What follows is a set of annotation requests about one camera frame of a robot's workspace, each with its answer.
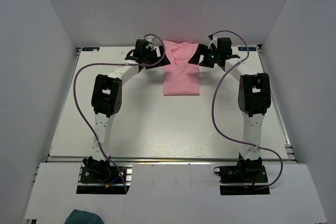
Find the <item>white panel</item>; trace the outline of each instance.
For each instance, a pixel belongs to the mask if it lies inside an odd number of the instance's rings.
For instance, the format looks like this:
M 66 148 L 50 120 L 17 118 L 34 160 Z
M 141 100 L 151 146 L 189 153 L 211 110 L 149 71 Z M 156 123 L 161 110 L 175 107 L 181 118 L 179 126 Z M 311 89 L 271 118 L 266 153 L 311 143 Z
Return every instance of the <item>white panel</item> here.
M 50 0 L 0 0 L 1 223 L 19 223 L 75 63 Z
M 336 223 L 336 0 L 287 0 L 264 45 L 293 149 Z
M 134 165 L 127 195 L 76 195 L 80 164 L 41 164 L 27 219 L 64 223 L 74 210 L 105 223 L 315 224 L 325 216 L 306 165 L 285 165 L 270 195 L 221 196 L 215 165 Z M 279 165 L 266 165 L 270 180 Z
M 261 44 L 285 0 L 51 0 L 76 46 L 132 45 L 153 32 L 172 41 L 206 41 L 220 29 Z M 234 38 L 234 44 L 240 41 Z
M 81 52 L 77 70 L 93 62 L 123 62 L 132 47 L 101 47 L 97 52 Z M 246 52 L 233 48 L 242 57 Z M 251 52 L 246 64 L 262 72 L 257 52 Z M 94 124 L 91 97 L 98 74 L 108 74 L 116 67 L 95 66 L 85 69 L 77 81 L 79 105 Z M 113 157 L 128 158 L 230 158 L 237 159 L 241 145 L 220 136 L 211 120 L 211 102 L 215 87 L 224 72 L 221 68 L 200 67 L 199 96 L 163 96 L 163 70 L 143 70 L 130 79 L 122 90 L 122 106 L 116 115 L 107 152 Z M 238 107 L 239 83 L 228 76 L 217 95 L 215 117 L 227 135 L 243 139 L 243 116 Z M 287 158 L 285 137 L 273 105 L 262 125 L 261 146 L 274 149 Z M 53 140 L 51 156 L 92 155 L 93 134 L 80 117 L 70 90 Z M 277 158 L 261 151 L 263 158 Z

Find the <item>white table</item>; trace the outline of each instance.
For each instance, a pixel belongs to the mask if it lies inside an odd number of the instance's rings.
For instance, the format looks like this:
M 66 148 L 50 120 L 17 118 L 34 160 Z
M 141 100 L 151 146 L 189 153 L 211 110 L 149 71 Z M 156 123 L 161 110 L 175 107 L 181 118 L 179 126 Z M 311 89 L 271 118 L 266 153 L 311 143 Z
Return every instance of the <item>white table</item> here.
M 100 47 L 99 51 L 82 51 L 76 71 L 93 62 L 122 63 L 133 47 Z M 234 54 L 246 52 L 233 47 Z M 257 52 L 251 52 L 246 64 L 262 72 Z M 94 124 L 91 96 L 96 75 L 107 74 L 115 67 L 95 66 L 84 70 L 78 78 L 79 105 Z M 240 145 L 221 137 L 211 121 L 211 101 L 215 87 L 224 74 L 200 67 L 200 96 L 163 96 L 163 70 L 141 71 L 123 86 L 122 108 L 115 117 L 111 148 L 112 157 L 124 158 L 222 158 L 236 159 Z M 220 129 L 238 140 L 243 136 L 243 116 L 238 108 L 238 82 L 228 76 L 218 92 L 215 115 Z M 87 157 L 92 152 L 93 135 L 76 110 L 72 85 L 58 122 L 50 149 L 51 158 Z M 265 116 L 261 145 L 287 158 L 285 135 L 277 119 L 274 104 Z M 261 151 L 263 159 L 273 153 Z
M 78 163 L 41 164 L 25 219 L 63 224 L 74 210 L 114 223 L 326 222 L 306 165 L 287 164 L 270 195 L 221 196 L 213 165 L 134 165 L 127 195 L 76 194 Z M 272 181 L 279 165 L 266 165 Z

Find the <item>white wall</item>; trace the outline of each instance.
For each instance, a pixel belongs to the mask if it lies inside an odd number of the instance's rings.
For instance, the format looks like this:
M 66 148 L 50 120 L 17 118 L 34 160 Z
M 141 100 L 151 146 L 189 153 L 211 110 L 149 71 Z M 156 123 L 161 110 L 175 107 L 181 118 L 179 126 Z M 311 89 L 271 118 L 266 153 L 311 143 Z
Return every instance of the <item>white wall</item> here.
M 0 216 L 21 223 L 76 50 L 50 0 L 0 0 Z
M 231 29 L 261 44 L 286 0 L 51 0 L 75 45 L 134 45 L 145 33 L 206 42 Z M 234 44 L 241 44 L 234 38 Z
M 287 0 L 263 50 L 294 152 L 308 164 L 328 223 L 336 223 L 335 40 L 336 0 Z

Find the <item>teal cloth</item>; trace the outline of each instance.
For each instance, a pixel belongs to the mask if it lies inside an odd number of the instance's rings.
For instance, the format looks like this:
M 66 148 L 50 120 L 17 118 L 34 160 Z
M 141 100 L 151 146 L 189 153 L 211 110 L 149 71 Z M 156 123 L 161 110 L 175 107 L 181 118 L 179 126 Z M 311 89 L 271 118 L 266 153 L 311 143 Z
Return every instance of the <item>teal cloth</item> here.
M 104 222 L 96 214 L 75 209 L 64 224 L 104 224 Z

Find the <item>purple cable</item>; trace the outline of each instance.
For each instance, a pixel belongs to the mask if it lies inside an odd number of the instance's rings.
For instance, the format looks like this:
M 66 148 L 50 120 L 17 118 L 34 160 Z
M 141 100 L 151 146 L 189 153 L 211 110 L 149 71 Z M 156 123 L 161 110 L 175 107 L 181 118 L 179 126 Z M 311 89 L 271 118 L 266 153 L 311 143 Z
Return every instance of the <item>purple cable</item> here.
M 281 174 L 282 174 L 282 170 L 283 170 L 283 168 L 284 168 L 284 163 L 283 163 L 282 158 L 280 157 L 280 155 L 279 155 L 277 152 L 273 151 L 272 149 L 264 148 L 264 147 L 261 147 L 261 146 L 256 146 L 255 144 L 252 144 L 252 143 L 247 143 L 247 142 L 239 141 L 239 140 L 236 140 L 236 139 L 234 139 L 234 138 L 232 138 L 232 137 L 229 137 L 229 136 L 225 135 L 223 132 L 221 132 L 221 131 L 219 130 L 219 128 L 218 128 L 218 126 L 217 126 L 217 124 L 216 124 L 216 122 L 215 122 L 215 101 L 216 101 L 216 96 L 217 96 L 219 87 L 221 86 L 221 84 L 222 84 L 224 78 L 230 73 L 230 71 L 232 71 L 234 68 L 236 68 L 239 64 L 241 64 L 241 63 L 244 62 L 245 60 L 247 60 L 248 57 L 250 56 L 250 52 L 249 52 L 249 50 L 248 50 L 247 43 L 245 42 L 245 40 L 244 40 L 239 34 L 233 32 L 233 31 L 230 31 L 230 30 L 220 30 L 220 31 L 217 31 L 217 32 L 213 33 L 212 35 L 219 34 L 219 33 L 223 33 L 223 32 L 234 34 L 234 35 L 236 35 L 238 38 L 240 38 L 240 39 L 242 40 L 242 42 L 244 43 L 245 47 L 246 47 L 247 56 L 246 56 L 243 60 L 241 60 L 240 62 L 234 64 L 229 70 L 227 70 L 227 71 L 225 72 L 225 74 L 223 75 L 223 77 L 220 79 L 220 81 L 219 81 L 219 83 L 218 83 L 218 85 L 217 85 L 217 87 L 216 87 L 216 89 L 215 89 L 214 96 L 213 96 L 213 98 L 212 98 L 212 104 L 211 104 L 211 118 L 212 118 L 212 123 L 214 124 L 214 127 L 215 127 L 216 131 L 217 131 L 221 136 L 225 137 L 226 139 L 228 139 L 228 140 L 230 140 L 230 141 L 232 141 L 232 142 L 235 142 L 235 143 L 245 144 L 245 145 L 250 145 L 250 146 L 253 146 L 253 147 L 258 147 L 260 150 L 265 150 L 265 151 L 273 152 L 275 155 L 278 156 L 278 158 L 279 158 L 279 160 L 280 160 L 280 172 L 279 172 L 278 176 L 276 177 L 276 179 L 275 179 L 272 183 L 268 184 L 267 186 L 263 186 L 263 187 L 258 187 L 258 188 L 256 188 L 256 189 L 266 189 L 266 188 L 268 188 L 268 187 L 274 185 L 274 184 L 279 180 L 279 178 L 280 178 L 280 176 L 281 176 Z
M 132 64 L 129 64 L 130 66 L 153 67 L 153 66 L 159 64 L 159 63 L 163 60 L 163 57 L 165 56 L 165 53 L 166 53 L 166 47 L 164 46 L 163 40 L 162 40 L 161 38 L 159 38 L 159 37 L 158 37 L 157 35 L 155 35 L 155 34 L 146 34 L 146 35 L 144 36 L 144 38 L 146 38 L 147 36 L 154 36 L 154 37 L 156 37 L 156 38 L 161 42 L 161 44 L 162 44 L 162 46 L 163 46 L 163 54 L 162 54 L 161 59 L 158 60 L 157 62 L 153 63 L 153 64 L 148 64 L 148 65 L 146 65 L 146 64 L 137 64 L 137 63 L 133 64 L 133 63 L 132 63 Z M 107 161 L 111 162 L 111 163 L 117 168 L 118 173 L 121 175 L 122 173 L 121 173 L 121 171 L 120 171 L 120 168 L 119 168 L 118 165 L 117 165 L 112 159 L 110 159 L 110 158 L 106 155 L 106 153 L 104 152 L 104 150 L 103 150 L 103 148 L 102 148 L 102 146 L 101 146 L 101 144 L 100 144 L 100 142 L 99 142 L 98 135 L 96 134 L 94 128 L 91 126 L 91 124 L 89 123 L 89 121 L 88 121 L 88 120 L 86 119 L 86 117 L 84 116 L 84 114 L 83 114 L 83 112 L 82 112 L 82 110 L 80 109 L 79 104 L 78 104 L 77 94 L 76 94 L 77 78 L 78 78 L 79 74 L 80 74 L 84 69 L 86 69 L 86 68 L 88 68 L 88 67 L 92 67 L 92 66 L 125 66 L 125 64 L 123 64 L 123 63 L 91 63 L 91 64 L 88 64 L 88 65 L 85 65 L 85 66 L 83 66 L 82 68 L 80 68 L 80 69 L 77 71 L 77 73 L 75 74 L 75 77 L 74 77 L 74 85 L 73 85 L 73 92 L 74 92 L 74 93 L 73 93 L 73 94 L 74 94 L 74 95 L 73 95 L 73 99 L 75 100 L 75 105 L 76 105 L 76 108 L 77 108 L 79 114 L 81 115 L 81 117 L 83 118 L 83 120 L 85 121 L 85 123 L 89 126 L 89 128 L 90 128 L 90 130 L 92 131 L 94 137 L 96 138 L 96 140 L 97 140 L 97 142 L 98 142 L 99 149 L 100 149 L 101 153 L 103 154 L 104 158 L 106 158 Z M 123 176 L 120 176 L 120 177 L 121 177 L 121 181 L 122 181 L 122 183 L 123 183 L 123 185 L 124 185 L 125 192 L 127 193 L 127 187 L 126 187 L 125 180 L 124 180 Z

